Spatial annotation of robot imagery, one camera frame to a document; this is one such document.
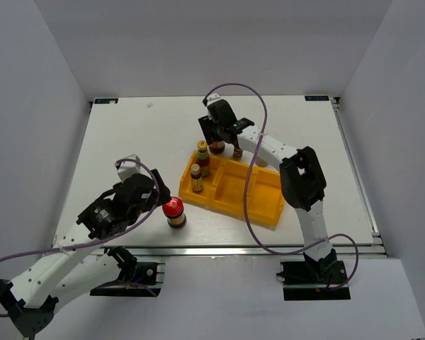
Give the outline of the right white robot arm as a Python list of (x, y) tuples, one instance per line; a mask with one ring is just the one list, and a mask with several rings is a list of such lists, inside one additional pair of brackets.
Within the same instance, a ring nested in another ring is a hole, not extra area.
[(304, 240), (304, 282), (320, 283), (336, 263), (323, 213), (327, 186), (316, 152), (311, 147), (291, 147), (271, 137), (247, 118), (237, 119), (231, 105), (213, 94), (203, 100), (208, 114), (199, 118), (208, 143), (225, 142), (251, 152), (280, 174), (283, 198), (297, 215)]

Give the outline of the red-lid sauce jar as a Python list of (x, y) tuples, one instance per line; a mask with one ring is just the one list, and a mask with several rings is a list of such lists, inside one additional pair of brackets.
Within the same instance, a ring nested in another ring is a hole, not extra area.
[(213, 142), (209, 144), (208, 147), (212, 154), (222, 154), (225, 150), (225, 142), (224, 141)]
[(183, 202), (180, 198), (172, 196), (168, 203), (163, 204), (162, 210), (172, 229), (181, 229), (185, 225), (187, 219)]

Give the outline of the aluminium table rail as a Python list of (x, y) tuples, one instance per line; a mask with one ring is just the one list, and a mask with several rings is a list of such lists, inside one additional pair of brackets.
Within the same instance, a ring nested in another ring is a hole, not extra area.
[[(263, 256), (270, 255), (267, 251), (256, 247), (200, 247), (200, 248), (127, 248), (135, 256)], [(368, 258), (387, 257), (385, 248), (381, 244), (360, 246), (359, 256)]]

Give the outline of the black-cap spice jar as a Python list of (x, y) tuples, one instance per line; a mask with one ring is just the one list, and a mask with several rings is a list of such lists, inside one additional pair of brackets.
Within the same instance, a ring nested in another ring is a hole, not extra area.
[(240, 161), (242, 159), (243, 150), (236, 144), (232, 153), (233, 160)]

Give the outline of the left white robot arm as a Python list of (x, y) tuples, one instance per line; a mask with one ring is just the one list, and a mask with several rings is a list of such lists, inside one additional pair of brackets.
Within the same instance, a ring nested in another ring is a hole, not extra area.
[(120, 172), (121, 181), (102, 193), (79, 215), (57, 246), (44, 250), (30, 268), (11, 280), (0, 279), (0, 303), (19, 333), (29, 339), (41, 332), (66, 304), (103, 286), (155, 285), (157, 265), (139, 263), (123, 246), (115, 246), (75, 271), (102, 244), (131, 230), (155, 207), (171, 200), (156, 169)]

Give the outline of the blue table label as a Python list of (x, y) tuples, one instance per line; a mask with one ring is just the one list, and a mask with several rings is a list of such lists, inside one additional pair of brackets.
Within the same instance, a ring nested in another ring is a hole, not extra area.
[(325, 95), (306, 95), (304, 98), (306, 101), (330, 101), (329, 97)]
[(116, 104), (118, 102), (118, 98), (96, 98), (93, 102), (94, 105), (109, 105)]

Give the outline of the left blue table label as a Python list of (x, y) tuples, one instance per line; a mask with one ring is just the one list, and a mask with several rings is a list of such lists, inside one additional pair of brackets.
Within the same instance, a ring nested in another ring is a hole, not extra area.
[(118, 102), (118, 98), (96, 98), (93, 102), (94, 105), (109, 105), (116, 104)]

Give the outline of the pink-cap spice shaker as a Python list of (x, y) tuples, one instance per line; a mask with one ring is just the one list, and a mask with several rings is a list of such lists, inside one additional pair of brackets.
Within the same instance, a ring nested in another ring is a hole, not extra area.
[(268, 162), (264, 161), (260, 157), (257, 157), (256, 160), (255, 160), (255, 165), (265, 168), (265, 167), (268, 166)]

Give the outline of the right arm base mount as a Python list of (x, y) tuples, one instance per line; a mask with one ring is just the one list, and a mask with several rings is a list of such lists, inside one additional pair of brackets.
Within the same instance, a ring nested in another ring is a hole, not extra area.
[(316, 277), (304, 261), (285, 261), (276, 278), (283, 286), (285, 301), (350, 300), (348, 276), (343, 261), (337, 261), (325, 275)]

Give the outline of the yellow-cap green-label sauce bottle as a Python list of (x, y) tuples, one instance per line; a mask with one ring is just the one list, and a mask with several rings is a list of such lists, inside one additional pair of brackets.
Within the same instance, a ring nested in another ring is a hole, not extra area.
[(205, 140), (197, 143), (196, 163), (200, 167), (202, 177), (207, 177), (210, 174), (210, 156), (208, 144)]

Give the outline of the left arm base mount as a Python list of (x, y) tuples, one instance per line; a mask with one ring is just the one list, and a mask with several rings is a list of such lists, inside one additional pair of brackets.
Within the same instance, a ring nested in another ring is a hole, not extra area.
[(157, 298), (164, 282), (164, 264), (138, 259), (122, 246), (104, 252), (118, 262), (118, 278), (103, 283), (89, 293), (93, 297)]

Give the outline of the small yellow-label oil bottle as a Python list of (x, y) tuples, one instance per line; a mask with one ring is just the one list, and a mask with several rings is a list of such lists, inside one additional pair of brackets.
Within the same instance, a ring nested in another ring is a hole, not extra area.
[(194, 193), (199, 193), (203, 190), (203, 177), (198, 164), (191, 166), (191, 189)]

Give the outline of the right blue table label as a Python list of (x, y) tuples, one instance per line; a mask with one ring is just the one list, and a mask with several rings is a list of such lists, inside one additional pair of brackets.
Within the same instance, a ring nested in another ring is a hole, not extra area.
[(330, 101), (329, 97), (325, 95), (306, 95), (304, 98), (306, 101)]

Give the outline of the yellow three-compartment bin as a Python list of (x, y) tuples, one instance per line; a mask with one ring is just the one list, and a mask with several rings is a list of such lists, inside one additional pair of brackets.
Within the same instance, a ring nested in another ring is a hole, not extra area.
[[(210, 156), (210, 174), (203, 179), (203, 190), (191, 189), (193, 152), (179, 182), (178, 197), (199, 207), (244, 219), (244, 185), (249, 165), (223, 157)], [(273, 230), (276, 228), (285, 200), (281, 193), (280, 174), (254, 167), (247, 189), (247, 211), (251, 222)]]

